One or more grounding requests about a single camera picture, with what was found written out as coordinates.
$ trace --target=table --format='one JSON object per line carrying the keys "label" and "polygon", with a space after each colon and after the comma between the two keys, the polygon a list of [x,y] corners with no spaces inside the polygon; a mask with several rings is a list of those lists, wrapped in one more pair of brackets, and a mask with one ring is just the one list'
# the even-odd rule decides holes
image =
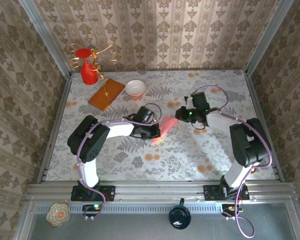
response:
{"label": "table", "polygon": [[[105,77],[123,84],[139,79],[144,81],[146,90],[140,98],[130,97],[123,90],[102,112],[88,104],[102,81],[85,85],[81,75],[73,73],[46,181],[79,178],[76,157],[70,153],[67,140],[87,115],[98,120],[118,119],[136,113],[146,103],[156,103],[161,106],[163,116],[174,117],[176,110],[185,106],[184,96],[213,84],[229,95],[224,112],[243,119],[256,117],[242,70],[106,72]],[[217,88],[206,88],[204,92],[211,108],[225,103],[225,96]],[[158,114],[155,107],[150,108]],[[234,161],[230,136],[218,129],[197,130],[190,123],[179,121],[156,145],[151,146],[151,142],[132,137],[107,139],[96,161],[100,180],[219,180]],[[271,167],[258,169],[249,179],[275,179],[275,174]]]}

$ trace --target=black cable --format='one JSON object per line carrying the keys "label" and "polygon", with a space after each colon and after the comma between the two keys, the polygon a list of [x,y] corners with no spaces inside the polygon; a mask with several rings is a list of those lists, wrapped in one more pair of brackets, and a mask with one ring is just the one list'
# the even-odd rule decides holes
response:
{"label": "black cable", "polygon": [[204,126],[203,128],[196,128],[196,127],[194,126],[194,123],[193,123],[193,122],[191,123],[191,126],[192,126],[194,129],[197,129],[197,130],[203,130],[203,129],[206,128],[205,125],[203,125],[203,126]]}

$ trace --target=gold wire decoration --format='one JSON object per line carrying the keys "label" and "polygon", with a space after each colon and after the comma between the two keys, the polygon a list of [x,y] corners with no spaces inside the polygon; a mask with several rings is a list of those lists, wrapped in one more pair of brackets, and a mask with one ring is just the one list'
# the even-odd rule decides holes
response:
{"label": "gold wire decoration", "polygon": [[[97,43],[97,36],[95,34],[87,34],[84,39],[88,42],[92,42],[92,40],[95,38],[95,45],[98,45]],[[104,56],[100,56],[101,53],[105,52],[106,50],[108,49],[111,49],[113,47],[113,45],[116,43],[116,40],[117,38],[116,37],[113,37],[113,36],[110,36],[106,39],[106,42],[108,44],[110,44],[108,47],[106,47],[105,49],[101,50],[101,51],[98,51],[97,47],[95,48],[89,48],[90,51],[91,51],[91,55],[89,56],[90,57],[90,61],[89,61],[89,64],[91,64],[93,66],[93,68],[89,68],[91,71],[96,71],[101,79],[105,81],[105,77],[104,77],[104,74],[101,73],[101,64],[98,63],[98,59],[103,59],[105,61],[118,61],[120,58],[121,58],[121,55],[119,52],[117,51],[112,51],[111,52],[111,58],[109,57],[104,57]],[[84,47],[78,43],[72,43],[70,44],[69,46],[67,46],[67,51],[70,52],[70,53],[75,53],[76,51],[78,51],[79,49],[83,49]],[[79,57],[73,57],[70,59],[69,61],[69,65],[71,68],[79,68],[80,65],[81,65],[81,61],[80,61],[81,58]]]}

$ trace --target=ceramic dish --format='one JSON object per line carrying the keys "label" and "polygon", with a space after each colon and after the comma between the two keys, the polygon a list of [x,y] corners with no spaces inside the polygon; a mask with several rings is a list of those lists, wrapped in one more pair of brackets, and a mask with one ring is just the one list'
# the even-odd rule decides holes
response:
{"label": "ceramic dish", "polygon": [[70,218],[69,206],[66,203],[54,203],[49,212],[47,213],[45,219],[54,228],[60,227],[62,224],[66,223]]}
{"label": "ceramic dish", "polygon": [[132,97],[140,97],[146,90],[146,85],[143,81],[132,80],[125,85],[125,91]]}

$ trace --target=red vase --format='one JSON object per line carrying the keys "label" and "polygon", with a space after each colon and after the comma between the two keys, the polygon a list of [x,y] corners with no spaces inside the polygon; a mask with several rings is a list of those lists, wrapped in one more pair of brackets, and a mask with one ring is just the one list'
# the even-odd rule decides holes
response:
{"label": "red vase", "polygon": [[98,74],[97,71],[93,71],[95,68],[84,59],[84,64],[81,68],[81,76],[83,83],[87,85],[92,85],[98,82]]}

